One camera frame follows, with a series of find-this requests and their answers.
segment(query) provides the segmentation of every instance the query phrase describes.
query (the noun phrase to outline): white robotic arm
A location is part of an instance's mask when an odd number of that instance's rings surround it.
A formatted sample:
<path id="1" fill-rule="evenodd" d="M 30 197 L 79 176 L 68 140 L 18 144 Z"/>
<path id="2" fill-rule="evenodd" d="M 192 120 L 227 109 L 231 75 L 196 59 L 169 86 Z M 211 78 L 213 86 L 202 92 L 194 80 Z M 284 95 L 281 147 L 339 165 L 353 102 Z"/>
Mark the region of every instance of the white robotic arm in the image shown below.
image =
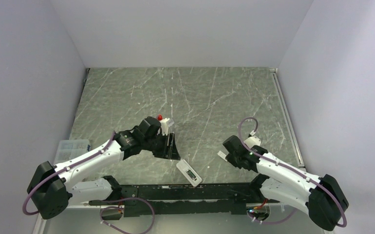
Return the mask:
<path id="1" fill-rule="evenodd" d="M 349 204 L 332 176 L 320 177 L 295 168 L 262 148 L 260 143 L 254 136 L 243 142 L 231 136 L 223 143 L 229 152 L 224 158 L 226 161 L 259 173 L 249 184 L 255 198 L 291 205 L 328 231 L 339 226 L 341 217 L 346 224 L 344 212 Z"/>
<path id="2" fill-rule="evenodd" d="M 81 182 L 101 168 L 137 155 L 142 150 L 151 151 L 155 157 L 180 160 L 174 133 L 173 120 L 147 117 L 130 130 L 113 133 L 111 139 L 101 146 L 75 159 L 52 166 L 49 162 L 40 164 L 27 189 L 38 212 L 44 219 L 61 213 L 67 206 L 89 200 L 119 199 L 121 188 L 112 176 L 95 181 Z"/>

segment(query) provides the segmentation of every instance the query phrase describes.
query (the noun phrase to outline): cable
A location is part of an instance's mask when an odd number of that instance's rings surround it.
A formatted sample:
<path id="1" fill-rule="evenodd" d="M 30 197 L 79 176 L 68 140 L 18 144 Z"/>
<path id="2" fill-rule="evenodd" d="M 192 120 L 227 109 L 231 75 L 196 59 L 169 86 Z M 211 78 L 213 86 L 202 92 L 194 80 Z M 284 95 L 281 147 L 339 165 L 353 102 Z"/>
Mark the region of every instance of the cable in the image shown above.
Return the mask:
<path id="1" fill-rule="evenodd" d="M 257 210 L 258 210 L 258 209 L 262 208 L 262 207 L 267 203 L 267 201 L 268 201 L 268 199 L 265 198 L 265 200 L 262 202 L 262 205 L 260 205 L 260 206 L 255 206 L 254 209 L 257 209 Z"/>
<path id="2" fill-rule="evenodd" d="M 141 199 L 141 198 L 138 198 L 138 197 L 128 197 L 128 198 L 124 198 L 124 199 L 120 199 L 120 200 L 115 200 L 115 201 L 103 201 L 103 202 L 107 202 L 107 203 L 116 203 L 116 202 L 127 201 L 127 200 L 138 200 L 138 201 L 142 201 L 142 202 L 146 203 L 146 204 L 149 206 L 149 208 L 150 208 L 150 210 L 151 210 L 151 214 L 152 214 L 151 224 L 150 224 L 150 226 L 146 229 L 146 231 L 144 231 L 144 232 L 142 232 L 142 233 L 139 233 L 139 234 L 146 234 L 147 232 L 149 232 L 149 231 L 151 230 L 151 228 L 153 227 L 153 223 L 154 223 L 154 209 L 153 209 L 153 207 L 150 205 L 150 203 L 148 203 L 146 200 Z M 106 210 L 111 210 L 111 209 L 117 209 L 117 210 L 120 210 L 121 208 L 116 207 L 116 206 L 109 206 L 109 207 L 106 207 L 106 208 L 104 208 L 103 210 L 101 210 L 101 211 L 100 211 L 100 220 L 101 220 L 101 223 L 106 224 L 107 226 L 109 226 L 109 227 L 111 227 L 111 228 L 113 228 L 113 229 L 115 229 L 115 230 L 117 230 L 117 231 L 119 231 L 119 232 L 121 232 L 121 233 L 124 233 L 124 234 L 131 234 L 131 233 L 128 233 L 128 232 L 126 232 L 126 231 L 124 231 L 124 230 L 122 230 L 122 229 L 116 227 L 115 225 L 112 225 L 112 224 L 110 224 L 110 223 L 108 223 L 108 222 L 106 222 L 106 221 L 103 220 L 103 217 L 102 217 L 103 212 L 105 212 Z"/>
<path id="3" fill-rule="evenodd" d="M 75 163 L 73 163 L 73 164 L 71 164 L 71 165 L 69 165 L 69 166 L 64 167 L 64 168 L 61 169 L 60 171 L 55 172 L 55 173 L 49 175 L 49 176 L 48 176 L 47 178 L 45 178 L 42 182 L 38 183 L 38 185 L 36 185 L 36 186 L 35 186 L 35 187 L 34 187 L 34 188 L 28 193 L 26 199 L 24 200 L 24 203 L 22 204 L 22 212 L 23 212 L 25 215 L 35 215 L 35 214 L 38 214 L 38 211 L 34 211 L 34 212 L 28 212 L 28 211 L 27 211 L 27 203 L 28 203 L 28 201 L 31 199 L 31 196 L 33 196 L 33 194 L 34 194 L 34 193 L 35 193 L 35 192 L 36 192 L 36 191 L 37 191 L 37 190 L 38 190 L 43 184 L 45 184 L 47 181 L 49 181 L 51 178 L 53 178 L 53 177 L 55 177 L 55 176 L 57 176 L 57 175 L 59 175 L 59 174 L 61 174 L 61 173 L 63 173 L 63 172 L 66 172 L 66 171 L 72 169 L 73 167 L 78 166 L 78 165 L 82 164 L 83 162 L 87 162 L 88 160 L 90 160 L 90 159 L 92 159 L 92 158 L 94 158 L 94 157 L 97 157 L 97 156 L 99 156 L 100 154 L 102 154 L 101 152 L 102 152 L 102 151 L 105 151 L 105 150 L 106 150 L 106 149 L 112 144 L 112 142 L 113 142 L 113 137 L 114 137 L 115 134 L 116 134 L 116 132 L 113 131 L 112 136 L 110 137 L 110 139 L 109 139 L 109 141 L 107 142 L 107 144 L 106 144 L 101 150 L 99 150 L 98 152 L 96 152 L 96 153 L 94 153 L 94 154 L 88 156 L 87 158 L 84 158 L 84 159 L 82 159 L 82 160 L 80 160 L 80 161 L 78 161 L 78 162 L 75 162 Z"/>
<path id="4" fill-rule="evenodd" d="M 256 128 L 254 131 L 256 131 L 256 129 L 258 128 L 258 120 L 254 117 L 246 117 L 244 118 L 238 125 L 238 137 L 239 137 L 239 140 L 241 141 L 242 145 L 251 153 L 253 153 L 255 156 L 258 156 L 258 157 L 261 157 L 269 162 L 272 162 L 272 163 L 276 163 L 275 160 L 272 160 L 270 158 L 267 158 L 265 156 L 262 156 L 260 154 L 258 154 L 257 152 L 253 151 L 252 149 L 250 149 L 246 144 L 245 142 L 242 140 L 242 134 L 241 134 L 241 128 L 242 128 L 242 124 L 248 120 L 248 119 L 251 119 L 251 120 L 254 120 L 256 122 Z M 291 170 L 292 172 L 296 173 L 297 175 L 301 176 L 303 179 L 306 179 L 307 176 L 304 175 L 303 173 L 299 172 L 298 170 L 296 170 L 295 168 L 287 165 L 287 164 L 284 164 L 284 163 L 278 163 L 279 166 L 282 166 L 282 167 L 285 167 L 289 170 Z M 311 182 L 313 184 L 315 184 L 316 186 L 318 186 L 320 189 L 322 189 L 325 193 L 327 193 L 329 195 L 329 197 L 335 202 L 335 204 L 337 205 L 338 207 L 338 210 L 339 212 L 341 213 L 341 217 L 342 217 L 342 224 L 339 224 L 337 223 L 336 225 L 339 226 L 339 227 L 342 227 L 342 228 L 345 228 L 347 226 L 347 217 L 345 216 L 345 213 L 344 213 L 344 210 L 342 209 L 341 207 L 341 204 L 338 202 L 338 200 L 335 198 L 335 196 L 328 190 L 326 189 L 324 186 L 322 186 L 321 184 L 319 184 L 318 182 L 312 180 L 312 179 L 309 179 L 308 182 Z M 278 223 L 282 223 L 286 220 L 288 220 L 294 213 L 295 213 L 296 209 L 294 209 L 293 212 L 291 212 L 291 214 L 286 217 L 284 220 L 281 220 L 281 221 L 277 221 L 277 222 L 264 222 L 264 224 L 278 224 Z"/>
<path id="5" fill-rule="evenodd" d="M 118 205 L 118 207 L 120 207 L 120 206 L 122 206 L 123 205 L 123 201 L 121 201 L 121 202 L 119 202 L 119 205 Z"/>

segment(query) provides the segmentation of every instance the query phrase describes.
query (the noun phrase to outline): clear plastic container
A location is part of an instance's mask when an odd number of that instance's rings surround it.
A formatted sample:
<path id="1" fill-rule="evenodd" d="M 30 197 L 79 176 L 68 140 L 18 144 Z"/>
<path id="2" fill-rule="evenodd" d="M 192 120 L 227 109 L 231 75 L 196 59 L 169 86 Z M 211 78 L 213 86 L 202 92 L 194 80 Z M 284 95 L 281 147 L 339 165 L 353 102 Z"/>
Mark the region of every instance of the clear plastic container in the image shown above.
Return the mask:
<path id="1" fill-rule="evenodd" d="M 81 156 L 90 150 L 90 141 L 85 139 L 79 140 L 62 140 L 58 144 L 54 164 L 65 162 Z"/>

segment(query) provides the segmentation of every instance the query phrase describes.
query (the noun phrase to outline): green marble surface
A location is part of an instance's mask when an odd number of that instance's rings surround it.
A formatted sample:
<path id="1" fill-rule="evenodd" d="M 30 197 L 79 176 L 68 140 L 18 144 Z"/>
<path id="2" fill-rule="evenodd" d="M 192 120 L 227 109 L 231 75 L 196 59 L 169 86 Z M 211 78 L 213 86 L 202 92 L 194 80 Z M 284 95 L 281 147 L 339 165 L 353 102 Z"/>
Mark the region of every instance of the green marble surface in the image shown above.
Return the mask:
<path id="1" fill-rule="evenodd" d="M 93 148 L 116 131 L 147 116 L 173 117 L 176 145 L 203 183 L 250 182 L 256 173 L 240 170 L 217 156 L 237 125 L 256 117 L 262 147 L 297 166 L 280 100 L 268 68 L 183 67 L 91 69 L 70 139 L 89 139 Z M 246 122 L 243 132 L 252 131 Z M 188 184 L 177 161 L 142 152 L 90 176 L 114 176 L 120 184 Z"/>

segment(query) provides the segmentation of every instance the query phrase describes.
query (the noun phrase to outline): gray wall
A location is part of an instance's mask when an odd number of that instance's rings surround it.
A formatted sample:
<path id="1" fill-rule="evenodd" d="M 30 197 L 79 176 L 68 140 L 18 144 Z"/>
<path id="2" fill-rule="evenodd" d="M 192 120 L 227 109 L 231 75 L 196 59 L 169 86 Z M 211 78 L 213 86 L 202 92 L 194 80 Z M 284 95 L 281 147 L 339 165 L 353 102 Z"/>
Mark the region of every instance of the gray wall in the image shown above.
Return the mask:
<path id="1" fill-rule="evenodd" d="M 278 67 L 312 0 L 52 0 L 87 67 Z"/>
<path id="2" fill-rule="evenodd" d="M 0 233 L 31 233 L 21 205 L 67 138 L 85 67 L 46 0 L 0 0 Z"/>
<path id="3" fill-rule="evenodd" d="M 315 0 L 279 71 L 308 170 L 350 202 L 335 233 L 375 233 L 375 1 Z"/>

